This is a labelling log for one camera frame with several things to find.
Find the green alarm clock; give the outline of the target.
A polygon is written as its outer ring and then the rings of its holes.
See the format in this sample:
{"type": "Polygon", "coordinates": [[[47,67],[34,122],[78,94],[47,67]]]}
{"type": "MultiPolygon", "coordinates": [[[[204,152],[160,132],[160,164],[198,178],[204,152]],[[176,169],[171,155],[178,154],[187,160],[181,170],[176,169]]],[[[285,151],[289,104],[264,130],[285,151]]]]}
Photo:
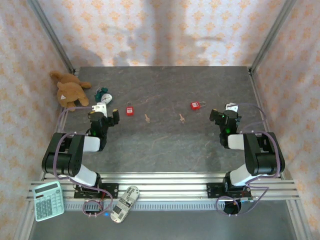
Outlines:
{"type": "Polygon", "coordinates": [[[97,103],[110,103],[113,99],[112,95],[109,94],[109,90],[106,87],[99,87],[96,90],[96,93],[94,95],[95,101],[97,103]]]}

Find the brown teddy bear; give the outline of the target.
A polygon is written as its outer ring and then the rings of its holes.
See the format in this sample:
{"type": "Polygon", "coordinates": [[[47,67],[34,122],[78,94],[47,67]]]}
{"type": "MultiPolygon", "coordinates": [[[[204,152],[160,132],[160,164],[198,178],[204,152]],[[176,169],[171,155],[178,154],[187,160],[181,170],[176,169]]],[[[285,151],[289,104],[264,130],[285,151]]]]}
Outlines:
{"type": "Polygon", "coordinates": [[[61,73],[59,71],[50,71],[50,78],[57,85],[57,100],[63,108],[75,107],[76,101],[79,101],[81,106],[87,107],[89,99],[84,92],[84,89],[92,87],[90,82],[80,81],[79,78],[70,73],[61,73]]]}

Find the white remote control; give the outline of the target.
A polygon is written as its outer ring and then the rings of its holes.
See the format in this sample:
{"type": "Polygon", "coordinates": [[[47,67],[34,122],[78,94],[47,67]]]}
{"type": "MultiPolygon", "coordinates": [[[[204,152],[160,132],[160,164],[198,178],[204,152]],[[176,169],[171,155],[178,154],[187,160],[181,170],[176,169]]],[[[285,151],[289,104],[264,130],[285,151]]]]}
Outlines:
{"type": "Polygon", "coordinates": [[[131,208],[140,196],[140,190],[136,186],[130,186],[119,198],[113,207],[110,218],[115,223],[122,223],[129,214],[131,208]]]}

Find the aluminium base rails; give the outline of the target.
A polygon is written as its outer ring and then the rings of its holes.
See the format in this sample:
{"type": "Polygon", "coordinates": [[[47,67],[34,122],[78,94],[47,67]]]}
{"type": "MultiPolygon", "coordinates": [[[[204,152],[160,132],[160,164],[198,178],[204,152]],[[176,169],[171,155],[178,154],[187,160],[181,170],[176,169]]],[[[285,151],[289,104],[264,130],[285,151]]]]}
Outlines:
{"type": "MultiPolygon", "coordinates": [[[[140,191],[142,201],[204,201],[207,183],[221,183],[224,172],[107,172],[101,173],[103,183],[119,184],[121,196],[130,186],[140,191]]],[[[293,180],[280,178],[258,179],[251,183],[252,197],[257,200],[263,187],[269,187],[263,200],[298,200],[299,194],[293,180]]]]}

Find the mint green calculator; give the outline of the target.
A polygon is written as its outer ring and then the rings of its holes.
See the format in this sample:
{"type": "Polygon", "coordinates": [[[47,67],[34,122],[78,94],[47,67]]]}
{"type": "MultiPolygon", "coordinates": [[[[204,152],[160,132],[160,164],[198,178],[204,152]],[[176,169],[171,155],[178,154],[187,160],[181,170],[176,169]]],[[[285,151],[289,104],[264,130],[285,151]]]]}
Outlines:
{"type": "Polygon", "coordinates": [[[41,222],[65,212],[63,191],[59,181],[41,184],[32,189],[35,220],[41,222]]]}

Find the aluminium side rail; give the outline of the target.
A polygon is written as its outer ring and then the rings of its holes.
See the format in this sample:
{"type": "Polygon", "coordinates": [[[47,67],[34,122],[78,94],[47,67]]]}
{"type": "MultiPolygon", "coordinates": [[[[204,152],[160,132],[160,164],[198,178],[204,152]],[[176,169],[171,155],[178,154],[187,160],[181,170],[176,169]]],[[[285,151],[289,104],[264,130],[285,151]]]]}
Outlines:
{"type": "MultiPolygon", "coordinates": [[[[253,91],[254,91],[254,94],[255,94],[257,105],[263,111],[263,113],[261,113],[261,118],[262,118],[262,121],[263,121],[264,130],[266,132],[272,132],[272,130],[270,129],[269,123],[268,123],[267,111],[263,107],[262,98],[261,98],[260,93],[258,91],[258,85],[255,82],[255,79],[254,79],[253,76],[249,75],[249,79],[250,79],[251,84],[252,84],[252,88],[253,88],[253,91]]],[[[285,164],[285,162],[282,163],[282,167],[283,167],[283,170],[281,170],[281,172],[279,173],[279,178],[281,180],[285,180],[286,179],[286,176],[285,176],[286,164],[285,164]]]]}
{"type": "MultiPolygon", "coordinates": [[[[67,111],[75,111],[75,107],[70,108],[64,108],[64,110],[67,111]]],[[[42,159],[42,170],[46,173],[53,173],[53,163],[54,163],[54,156],[56,153],[57,144],[62,137],[61,130],[58,128],[57,132],[53,134],[52,139],[49,143],[49,146],[45,152],[45,155],[42,159]]]]}

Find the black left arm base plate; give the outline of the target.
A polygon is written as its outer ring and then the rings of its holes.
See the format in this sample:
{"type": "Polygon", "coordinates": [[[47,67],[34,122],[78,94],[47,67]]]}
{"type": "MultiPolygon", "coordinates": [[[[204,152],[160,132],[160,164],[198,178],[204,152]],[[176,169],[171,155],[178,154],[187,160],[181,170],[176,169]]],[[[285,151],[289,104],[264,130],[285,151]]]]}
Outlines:
{"type": "MultiPolygon", "coordinates": [[[[85,187],[80,187],[78,185],[73,185],[75,199],[101,199],[102,197],[109,199],[108,195],[105,195],[102,191],[97,191],[85,187]]],[[[104,189],[109,192],[114,199],[118,198],[119,184],[118,183],[101,183],[98,188],[104,189]]]]}

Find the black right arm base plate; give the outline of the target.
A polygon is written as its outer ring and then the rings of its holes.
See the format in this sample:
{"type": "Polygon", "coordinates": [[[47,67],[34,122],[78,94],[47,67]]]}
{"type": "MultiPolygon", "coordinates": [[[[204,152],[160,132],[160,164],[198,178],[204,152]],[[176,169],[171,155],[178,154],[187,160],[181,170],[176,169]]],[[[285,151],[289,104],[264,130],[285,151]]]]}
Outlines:
{"type": "Polygon", "coordinates": [[[222,196],[234,199],[251,198],[251,190],[247,190],[245,186],[227,186],[222,182],[209,182],[206,184],[207,197],[209,199],[217,199],[222,196]]]}

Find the aluminium frame post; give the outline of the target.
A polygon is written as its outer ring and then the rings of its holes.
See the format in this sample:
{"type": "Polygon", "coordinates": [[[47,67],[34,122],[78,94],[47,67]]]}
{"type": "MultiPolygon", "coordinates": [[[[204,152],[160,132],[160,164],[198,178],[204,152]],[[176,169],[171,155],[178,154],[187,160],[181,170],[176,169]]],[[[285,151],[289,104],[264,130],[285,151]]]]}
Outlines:
{"type": "Polygon", "coordinates": [[[264,59],[266,53],[270,49],[273,41],[275,40],[278,32],[280,31],[282,25],[285,23],[288,15],[290,14],[291,10],[293,9],[297,0],[285,0],[278,16],[276,17],[273,25],[271,26],[260,50],[258,51],[251,67],[248,68],[248,72],[250,76],[253,76],[254,72],[257,70],[259,64],[264,59]]]}
{"type": "Polygon", "coordinates": [[[63,64],[65,65],[66,69],[69,73],[74,74],[76,69],[73,67],[71,60],[67,56],[63,45],[61,44],[59,38],[57,37],[52,25],[50,24],[50,21],[48,20],[44,10],[42,9],[40,3],[38,0],[26,0],[26,2],[29,4],[31,9],[33,10],[35,16],[37,17],[38,21],[40,22],[42,28],[46,32],[49,40],[53,44],[53,47],[57,51],[58,55],[60,56],[63,64]]]}

